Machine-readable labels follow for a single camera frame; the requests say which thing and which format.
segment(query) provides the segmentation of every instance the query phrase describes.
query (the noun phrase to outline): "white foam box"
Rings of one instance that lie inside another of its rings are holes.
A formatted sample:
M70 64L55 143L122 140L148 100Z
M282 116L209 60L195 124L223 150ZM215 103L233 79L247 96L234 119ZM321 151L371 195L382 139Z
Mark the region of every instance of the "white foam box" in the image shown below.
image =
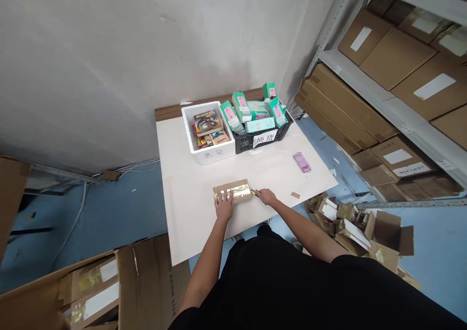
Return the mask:
M224 132L227 133L230 141L219 145L213 145L208 148L198 149L198 143L192 124L195 123L195 115L199 115L210 110L215 110L217 117L222 120ZM210 102L193 106L186 106L181 109L181 114L183 123L185 124L188 148L190 149L190 153L193 154L196 161L200 165L208 165L210 163L220 161L235 155L234 135L230 130L229 124L224 118L224 114L220 111L220 102Z

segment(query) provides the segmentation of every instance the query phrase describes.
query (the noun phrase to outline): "green product box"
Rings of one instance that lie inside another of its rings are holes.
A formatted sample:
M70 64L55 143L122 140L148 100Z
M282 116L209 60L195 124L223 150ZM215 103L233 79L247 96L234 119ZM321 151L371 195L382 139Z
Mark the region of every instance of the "green product box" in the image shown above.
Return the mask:
M247 133L264 131L275 127L274 118L265 118L255 121L249 121L245 124Z
M245 129L243 128L242 123L238 119L237 114L235 113L235 109L233 106L230 104L229 101L225 101L220 105L220 110L224 114L225 120L230 126L230 129L237 133L237 134L242 134L245 133Z
M287 123L286 119L286 108L282 106L281 101L278 97L265 101L266 109L269 114L274 118L277 127L282 127Z
M275 82L268 82L268 83L263 85L263 97L264 97L265 102L268 99L271 99L273 97L277 97L276 83Z
M270 117L268 110L264 102L257 102L257 101L250 101L247 102L248 107L251 111L251 121L264 119L266 117Z
M245 123L251 121L251 110L248 107L245 95L242 92L234 92L232 94L232 104L237 112L238 119Z

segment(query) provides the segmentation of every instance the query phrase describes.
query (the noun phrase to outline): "black plastic crate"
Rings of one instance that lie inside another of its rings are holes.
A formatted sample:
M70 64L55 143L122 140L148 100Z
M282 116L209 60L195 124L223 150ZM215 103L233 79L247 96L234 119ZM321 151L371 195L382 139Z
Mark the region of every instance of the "black plastic crate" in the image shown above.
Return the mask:
M276 137L274 138L274 140L266 142L266 143L261 143L257 145L255 149L260 148L264 145L274 143L276 141L281 141L286 135L290 125L294 123L294 120L290 117L287 111L286 111L286 119L287 119L287 123L280 128L275 127L275 128L271 128L271 129L264 130L264 131L254 132L254 133L246 133L246 130L245 130L245 133L241 135L238 135L237 133L233 133L234 138L235 138L235 153L240 154L242 152L253 149L253 137L260 135L262 133L271 131L273 129L277 129Z

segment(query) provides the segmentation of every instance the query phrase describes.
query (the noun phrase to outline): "blue floor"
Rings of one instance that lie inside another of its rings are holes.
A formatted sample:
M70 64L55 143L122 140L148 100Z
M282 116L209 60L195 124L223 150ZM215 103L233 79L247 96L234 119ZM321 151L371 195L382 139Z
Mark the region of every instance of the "blue floor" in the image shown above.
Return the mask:
M328 168L336 170L339 185L328 191L329 196L347 202L354 200L355 193L367 191L334 143L311 119L303 119L298 125ZM161 168L157 165L147 173L128 173L116 183L90 186L76 228L52 264L73 225L82 194L80 186L63 197L41 196L18 214L14 229L54 229L11 241L1 265L0 293L98 253L167 233ZM303 204L294 209L308 217ZM422 284L424 294L467 321L466 210L414 208L389 212L401 216L404 226L415 225L415 256L404 257L402 266ZM279 216L273 218L271 227L291 241L292 232ZM252 227L245 231L245 239L254 237L256 230ZM231 239L224 242L222 267L232 245ZM192 269L197 260L198 256L190 259Z

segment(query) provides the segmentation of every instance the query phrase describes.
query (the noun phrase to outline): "person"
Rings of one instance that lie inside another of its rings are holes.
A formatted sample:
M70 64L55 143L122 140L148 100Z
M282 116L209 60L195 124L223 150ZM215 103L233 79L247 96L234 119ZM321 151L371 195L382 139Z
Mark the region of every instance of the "person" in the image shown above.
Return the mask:
M262 225L257 237L234 244L218 279L234 211L232 196L218 193L216 222L169 330L467 325L377 261L351 255L269 189L255 194L282 217L312 257Z

